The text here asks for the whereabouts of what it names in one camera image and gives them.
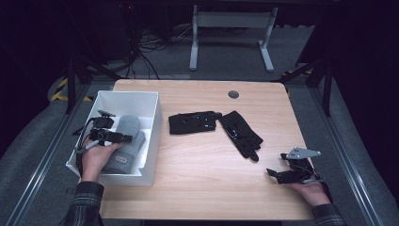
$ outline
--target gray fabric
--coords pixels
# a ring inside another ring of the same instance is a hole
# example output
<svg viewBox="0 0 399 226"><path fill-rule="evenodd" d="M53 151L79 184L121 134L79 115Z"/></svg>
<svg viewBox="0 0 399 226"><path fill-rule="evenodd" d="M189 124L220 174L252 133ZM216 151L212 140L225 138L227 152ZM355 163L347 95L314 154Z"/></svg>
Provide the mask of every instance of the gray fabric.
<svg viewBox="0 0 399 226"><path fill-rule="evenodd" d="M123 115L120 117L118 127L115 132L122 133L124 135L130 135L133 140L136 138L140 131L141 123L137 115Z"/></svg>
<svg viewBox="0 0 399 226"><path fill-rule="evenodd" d="M140 131L137 137L131 142L124 144L111 154L108 162L103 168L103 174L129 174L131 173L135 157L144 143L146 137Z"/></svg>

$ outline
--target glove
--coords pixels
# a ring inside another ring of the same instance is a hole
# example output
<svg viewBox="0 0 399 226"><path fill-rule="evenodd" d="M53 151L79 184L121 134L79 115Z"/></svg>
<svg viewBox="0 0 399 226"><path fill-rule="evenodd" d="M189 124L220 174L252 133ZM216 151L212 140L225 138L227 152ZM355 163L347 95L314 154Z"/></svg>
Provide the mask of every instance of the glove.
<svg viewBox="0 0 399 226"><path fill-rule="evenodd" d="M214 111L194 112L169 117L169 133L172 135L193 134L216 129L216 120L222 115Z"/></svg>
<svg viewBox="0 0 399 226"><path fill-rule="evenodd" d="M244 158L250 157L255 162L259 161L255 151L261 149L263 139L251 130L244 118L233 111L221 117L219 121L241 155Z"/></svg>

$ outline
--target silver metal piece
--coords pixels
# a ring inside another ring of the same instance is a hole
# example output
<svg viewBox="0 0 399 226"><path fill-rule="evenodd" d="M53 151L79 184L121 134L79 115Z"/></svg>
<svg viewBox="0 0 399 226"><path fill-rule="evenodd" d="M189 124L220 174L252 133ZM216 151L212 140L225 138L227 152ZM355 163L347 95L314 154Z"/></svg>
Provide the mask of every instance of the silver metal piece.
<svg viewBox="0 0 399 226"><path fill-rule="evenodd" d="M198 11L197 5L193 10L193 44L191 47L190 71L197 69L199 53L198 28L205 27L247 27L264 29L264 38L259 40L259 48L262 53L263 62L266 70L271 73L274 71L270 55L267 51L273 25L277 17L278 8L273 8L271 12L214 12Z"/></svg>
<svg viewBox="0 0 399 226"><path fill-rule="evenodd" d="M304 159L304 158L315 157L315 156L320 156L320 155L322 155L322 154L318 151L312 151L312 150L308 150L308 149L294 147L287 154L286 157L288 159Z"/></svg>
<svg viewBox="0 0 399 226"><path fill-rule="evenodd" d="M83 147L80 150L75 150L76 153L85 153L86 151L88 151L90 148L96 146L98 143L100 142L100 140L94 140L92 143L88 144L88 146Z"/></svg>

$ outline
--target metal rail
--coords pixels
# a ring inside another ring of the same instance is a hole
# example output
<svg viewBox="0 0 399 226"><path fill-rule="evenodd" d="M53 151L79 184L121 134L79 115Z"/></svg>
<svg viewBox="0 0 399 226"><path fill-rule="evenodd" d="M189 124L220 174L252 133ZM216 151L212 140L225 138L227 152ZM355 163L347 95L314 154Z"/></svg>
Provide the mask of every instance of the metal rail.
<svg viewBox="0 0 399 226"><path fill-rule="evenodd" d="M47 151L44 154L43 158L39 162L35 172L31 176L23 195L19 199L17 205L12 211L12 214L8 218L6 225L20 225L22 223L30 204L38 193L41 183L43 182L49 168L51 167L51 164L56 157L56 154L59 151L61 140L65 134L66 129L68 128L68 125L71 122L71 119L73 119L73 116L75 115L78 106L82 103L82 100L88 93L88 88L89 85L82 85L82 87L80 87L80 89L78 90L77 103L75 104L70 114L66 114L62 118L56 134L50 142L50 145L47 148Z"/></svg>
<svg viewBox="0 0 399 226"><path fill-rule="evenodd" d="M309 89L309 91L311 93L312 99L316 102L317 110L319 111L320 115L322 115L323 121L332 137L332 141L337 148L338 159L343 167L346 178L348 179L352 191L358 200L359 207L363 212L368 225L383 226L384 223L375 210L367 188L364 185L356 166L347 154L347 151L343 145L343 141L340 138L337 128L335 127L334 121L325 114L320 93L317 91L317 89Z"/></svg>

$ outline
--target wooden table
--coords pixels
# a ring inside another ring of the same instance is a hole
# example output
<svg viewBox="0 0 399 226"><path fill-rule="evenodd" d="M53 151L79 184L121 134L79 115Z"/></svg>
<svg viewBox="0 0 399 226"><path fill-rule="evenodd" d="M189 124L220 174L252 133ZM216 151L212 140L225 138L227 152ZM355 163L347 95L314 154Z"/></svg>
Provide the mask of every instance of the wooden table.
<svg viewBox="0 0 399 226"><path fill-rule="evenodd" d="M117 91L157 91L163 125L152 187L107 186L103 218L312 219L310 207L266 168L287 170L281 153L305 147L286 90L277 83L120 80ZM239 97L230 98L236 90ZM168 117L214 110L240 113L264 142L259 162L235 149L219 121L214 132L172 136Z"/></svg>

